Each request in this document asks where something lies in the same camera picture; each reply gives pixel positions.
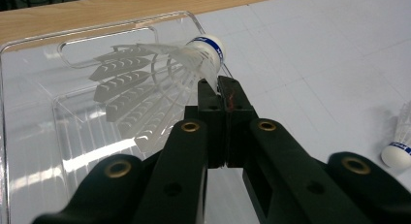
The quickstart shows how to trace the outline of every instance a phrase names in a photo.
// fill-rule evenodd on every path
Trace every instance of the shuttlecock feather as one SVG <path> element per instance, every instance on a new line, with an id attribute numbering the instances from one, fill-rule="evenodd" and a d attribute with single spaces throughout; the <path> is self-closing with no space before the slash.
<path id="1" fill-rule="evenodd" d="M 197 82 L 217 92 L 225 54 L 221 42 L 203 35 L 185 46 L 135 44 L 95 58 L 101 65 L 89 77 L 98 81 L 94 100 L 106 104 L 107 121 L 123 139 L 134 138 L 142 152 L 164 146 L 187 105 L 197 105 Z"/>
<path id="2" fill-rule="evenodd" d="M 391 168 L 411 167 L 411 102 L 402 107 L 394 141 L 384 148 L 381 158 Z"/>

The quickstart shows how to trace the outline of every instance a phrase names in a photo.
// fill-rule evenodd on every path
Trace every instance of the white table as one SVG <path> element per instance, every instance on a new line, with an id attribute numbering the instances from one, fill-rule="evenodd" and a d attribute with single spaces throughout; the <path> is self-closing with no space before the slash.
<path id="1" fill-rule="evenodd" d="M 380 159 L 411 100 L 410 16 L 411 0 L 269 0 L 198 18 L 221 36 L 260 117 L 281 122 L 319 160 L 358 153 L 411 191 L 411 170 Z M 253 223 L 243 221 L 250 215 L 237 223 Z"/>

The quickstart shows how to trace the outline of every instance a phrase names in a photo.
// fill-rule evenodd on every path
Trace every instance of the screw hole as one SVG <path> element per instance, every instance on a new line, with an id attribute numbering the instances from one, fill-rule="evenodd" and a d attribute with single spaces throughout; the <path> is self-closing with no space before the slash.
<path id="1" fill-rule="evenodd" d="M 105 168 L 106 176 L 118 178 L 126 176 L 131 170 L 131 164 L 125 160 L 118 160 L 108 164 Z"/>
<path id="2" fill-rule="evenodd" d="M 349 171 L 359 174 L 367 175 L 371 172 L 371 169 L 366 165 L 366 163 L 356 157 L 345 157 L 341 160 L 342 165 Z"/>
<path id="3" fill-rule="evenodd" d="M 261 121 L 258 123 L 258 127 L 265 131 L 273 131 L 277 128 L 273 123 L 268 121 Z"/>
<path id="4" fill-rule="evenodd" d="M 195 132 L 200 129 L 200 125 L 195 122 L 187 122 L 181 125 L 181 129 L 185 132 Z"/>
<path id="5" fill-rule="evenodd" d="M 326 189 L 324 186 L 316 181 L 310 181 L 308 185 L 306 186 L 306 189 L 314 194 L 324 194 L 326 192 Z"/>
<path id="6" fill-rule="evenodd" d="M 181 185 L 178 183 L 169 183 L 164 186 L 164 192 L 169 197 L 175 197 L 182 191 Z"/>

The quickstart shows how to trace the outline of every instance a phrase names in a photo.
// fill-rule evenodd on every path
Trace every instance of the blue stripe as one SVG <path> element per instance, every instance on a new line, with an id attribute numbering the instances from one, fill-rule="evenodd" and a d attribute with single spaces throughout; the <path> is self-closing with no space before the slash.
<path id="1" fill-rule="evenodd" d="M 220 65 L 223 65 L 223 51 L 221 50 L 221 48 L 214 42 L 212 41 L 210 38 L 206 38 L 206 37 L 197 37 L 195 39 L 193 39 L 191 42 L 204 42 L 209 44 L 210 46 L 212 46 L 214 48 L 214 50 L 217 52 L 218 56 L 220 57 Z"/>
<path id="2" fill-rule="evenodd" d="M 394 147 L 398 147 L 400 149 L 403 149 L 405 152 L 407 152 L 407 154 L 409 154 L 411 156 L 411 147 L 409 147 L 406 144 L 401 144 L 401 143 L 390 143 L 390 146 L 394 146 Z"/>

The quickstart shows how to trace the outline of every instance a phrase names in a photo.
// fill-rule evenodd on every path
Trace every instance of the badminton shuttlecock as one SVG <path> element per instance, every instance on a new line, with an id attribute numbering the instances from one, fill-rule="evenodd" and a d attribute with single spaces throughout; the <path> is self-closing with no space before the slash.
<path id="1" fill-rule="evenodd" d="M 394 141 L 384 148 L 381 158 L 394 169 L 411 167 L 411 102 L 402 107 Z"/>
<path id="2" fill-rule="evenodd" d="M 134 138 L 141 152 L 164 146 L 187 105 L 197 105 L 197 82 L 206 79 L 217 92 L 217 74 L 225 50 L 209 35 L 185 46 L 136 44 L 95 58 L 101 65 L 90 76 L 99 81 L 94 100 L 106 104 L 107 121 L 122 139 Z"/>

